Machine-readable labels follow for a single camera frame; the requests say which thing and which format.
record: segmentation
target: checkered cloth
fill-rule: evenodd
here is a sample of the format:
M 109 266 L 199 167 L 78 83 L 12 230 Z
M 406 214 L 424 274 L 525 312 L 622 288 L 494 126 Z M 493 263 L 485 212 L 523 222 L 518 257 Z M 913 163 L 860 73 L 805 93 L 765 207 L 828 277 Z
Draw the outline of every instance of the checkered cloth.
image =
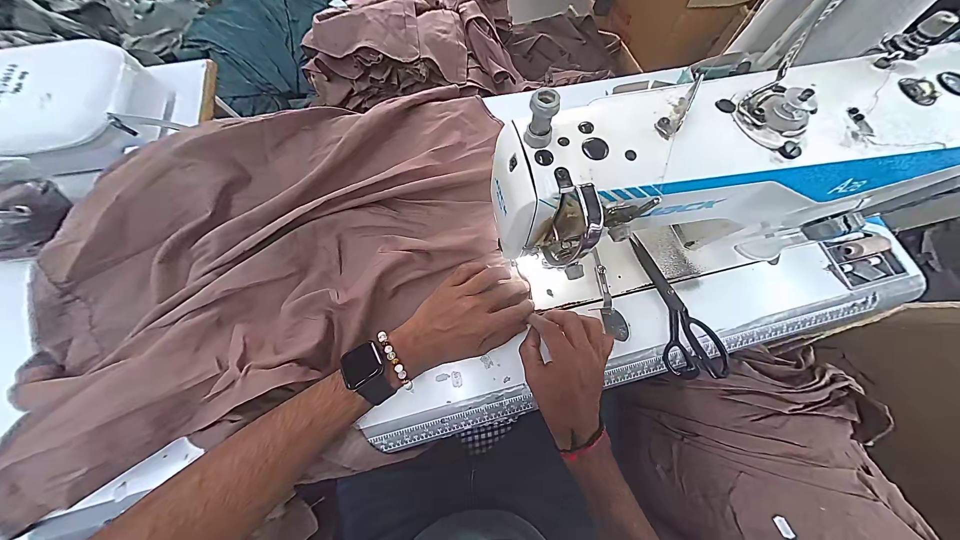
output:
M 496 441 L 502 439 L 513 428 L 512 423 L 516 418 L 505 418 L 497 420 L 490 424 L 473 428 L 460 433 L 460 442 L 467 447 L 467 454 L 480 455 L 486 454 L 493 448 Z

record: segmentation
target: dark trousers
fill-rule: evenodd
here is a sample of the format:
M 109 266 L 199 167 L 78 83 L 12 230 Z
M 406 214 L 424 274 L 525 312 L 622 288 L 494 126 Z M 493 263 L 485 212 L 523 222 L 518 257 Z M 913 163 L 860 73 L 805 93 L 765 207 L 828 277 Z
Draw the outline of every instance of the dark trousers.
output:
M 344 540 L 410 540 L 444 516 L 513 512 L 546 540 L 593 539 L 587 501 L 539 412 L 525 414 L 485 454 L 457 437 L 423 454 L 337 480 Z

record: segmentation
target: right hand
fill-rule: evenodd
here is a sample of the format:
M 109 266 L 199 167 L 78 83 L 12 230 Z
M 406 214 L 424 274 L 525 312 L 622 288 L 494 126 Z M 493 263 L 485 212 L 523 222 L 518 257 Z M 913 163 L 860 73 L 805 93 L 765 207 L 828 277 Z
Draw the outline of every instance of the right hand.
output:
M 410 319 L 389 332 L 410 379 L 446 362 L 482 356 L 527 328 L 530 285 L 509 268 L 462 264 Z
M 530 315 L 533 328 L 520 344 L 527 384 L 557 448 L 587 442 L 600 428 L 600 394 L 613 338 L 603 323 L 573 311 Z M 540 340 L 553 361 L 544 364 Z

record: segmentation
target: industrial sewing machine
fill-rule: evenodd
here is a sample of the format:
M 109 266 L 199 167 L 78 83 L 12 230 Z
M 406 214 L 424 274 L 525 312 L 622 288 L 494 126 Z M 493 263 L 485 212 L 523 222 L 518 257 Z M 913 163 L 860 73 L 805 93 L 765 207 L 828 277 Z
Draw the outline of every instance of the industrial sewing machine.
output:
M 929 46 L 956 23 L 940 12 L 847 60 L 792 67 L 803 35 L 777 71 L 741 55 L 722 78 L 711 61 L 685 70 L 688 84 L 541 89 L 532 114 L 488 98 L 505 120 L 491 186 L 504 257 L 537 309 L 603 317 L 608 387 L 666 370 L 667 308 L 631 237 L 730 351 L 916 299 L 924 277 L 877 217 L 960 185 L 960 44 Z M 519 339 L 431 370 L 358 426 L 391 452 L 533 409 Z
M 837 262 L 851 284 L 890 277 L 890 243 L 864 233 L 865 218 L 955 187 L 958 68 L 960 47 L 944 45 L 913 60 L 782 69 L 776 80 L 698 76 L 570 110 L 556 90 L 538 90 L 532 118 L 507 124 L 496 144 L 503 254 L 538 308 L 597 300 L 557 270 L 580 280 L 591 252 L 603 260 L 632 232 L 664 227 L 689 253 L 752 260 L 844 238 Z M 634 270 L 617 264 L 608 275 Z

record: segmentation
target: hand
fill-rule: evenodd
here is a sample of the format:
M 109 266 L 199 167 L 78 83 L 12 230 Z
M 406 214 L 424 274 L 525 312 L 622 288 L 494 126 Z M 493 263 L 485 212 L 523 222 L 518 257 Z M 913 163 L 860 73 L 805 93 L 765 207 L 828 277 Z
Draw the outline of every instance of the hand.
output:
M 533 328 L 520 344 L 527 384 L 557 448 L 569 450 L 587 442 L 600 428 L 600 394 L 613 338 L 603 323 L 573 311 L 552 310 L 530 315 Z M 553 361 L 544 364 L 540 340 Z
M 437 287 L 413 317 L 389 333 L 413 379 L 446 362 L 481 356 L 527 328 L 530 285 L 509 268 L 468 262 Z

